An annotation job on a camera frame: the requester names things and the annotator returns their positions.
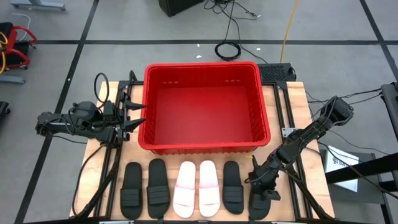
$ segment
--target yellow cable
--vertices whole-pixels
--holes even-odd
[[[7,37],[2,32],[0,32],[0,35],[2,35],[2,37],[4,38],[4,42],[0,40],[0,47],[1,44],[7,45],[8,44]],[[2,74],[2,72],[4,72],[4,70],[6,69],[6,54],[4,52],[1,52],[1,55],[2,55],[2,67],[0,70],[0,74]]]
[[[284,43],[282,45],[282,52],[280,53],[279,63],[282,63],[282,59],[284,58],[284,50],[285,50],[286,39],[287,39],[287,36],[289,34],[289,29],[290,29],[290,26],[292,25],[293,17],[294,17],[294,14],[296,13],[296,9],[297,9],[297,5],[298,4],[299,4],[299,0],[295,0],[294,6],[293,6],[293,11],[292,11],[292,14],[290,15],[289,24],[287,25],[287,28],[286,28],[286,33],[285,33]]]

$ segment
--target red plastic basket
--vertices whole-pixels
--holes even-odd
[[[159,155],[250,152],[271,138],[253,62],[150,65],[142,103],[138,142]]]

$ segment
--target white slipper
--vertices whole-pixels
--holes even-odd
[[[174,188],[173,208],[182,218],[189,218],[195,205],[195,174],[193,162],[183,162]]]
[[[221,205],[216,166],[214,162],[203,161],[199,172],[199,211],[204,217],[211,217]]]

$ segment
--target slipper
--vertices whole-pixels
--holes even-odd
[[[218,212],[221,205],[214,162],[203,161],[200,164],[199,176],[199,211],[204,217],[211,217]]]
[[[185,161],[180,166],[174,188],[173,208],[181,218],[189,218],[195,205],[195,175],[193,162]]]
[[[243,212],[243,187],[239,174],[239,165],[235,161],[228,161],[224,165],[223,203],[225,209],[232,214]]]
[[[170,190],[166,165],[162,159],[154,159],[149,163],[147,198],[149,216],[163,217],[170,207]]]
[[[120,209],[124,217],[136,220],[142,212],[142,169],[136,162],[130,162],[124,172],[120,189]]]
[[[264,195],[250,192],[249,197],[249,217],[253,220],[265,218],[271,208],[271,200],[280,200],[280,195],[276,190],[266,190]]]

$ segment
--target black slipper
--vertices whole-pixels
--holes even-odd
[[[124,172],[120,189],[120,209],[124,217],[136,220],[142,212],[142,169],[136,162],[130,162]]]
[[[162,159],[154,159],[149,163],[147,196],[149,216],[163,217],[170,207],[170,190],[166,165]]]
[[[243,212],[243,187],[239,165],[228,161],[224,165],[223,203],[227,211],[239,215]]]
[[[269,209],[271,208],[271,200],[261,198],[262,196],[259,194],[254,194],[250,192],[249,197],[249,217],[254,220],[262,220],[265,218]]]

